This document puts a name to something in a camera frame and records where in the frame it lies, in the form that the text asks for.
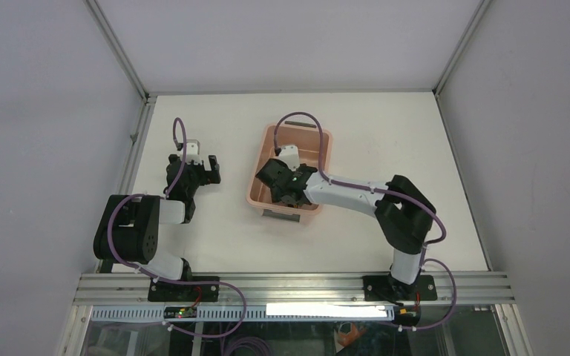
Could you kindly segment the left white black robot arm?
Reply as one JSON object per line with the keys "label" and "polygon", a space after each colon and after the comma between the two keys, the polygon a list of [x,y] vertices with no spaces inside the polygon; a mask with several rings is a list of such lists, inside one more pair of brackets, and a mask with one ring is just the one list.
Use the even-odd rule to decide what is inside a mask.
{"label": "left white black robot arm", "polygon": [[96,230],[93,252],[100,260],[121,263],[156,281],[164,280],[166,293],[184,301],[194,291],[191,267],[186,259],[159,247],[159,227],[190,223],[196,211],[197,189],[221,183],[220,166],[215,155],[209,155],[206,162],[182,161],[176,154],[168,159],[166,179],[171,193],[167,197],[111,195]]}

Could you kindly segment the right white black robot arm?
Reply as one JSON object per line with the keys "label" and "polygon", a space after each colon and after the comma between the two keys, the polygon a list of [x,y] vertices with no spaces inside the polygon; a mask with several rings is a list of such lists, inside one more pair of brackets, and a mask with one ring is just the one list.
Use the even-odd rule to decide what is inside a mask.
{"label": "right white black robot arm", "polygon": [[408,300],[419,288],[425,239],[439,219],[436,209],[407,178],[395,175],[389,182],[364,182],[330,177],[319,168],[301,164],[292,170],[271,158],[255,175],[270,199],[285,205],[331,205],[365,214],[376,220],[394,249],[390,267],[390,293]]}

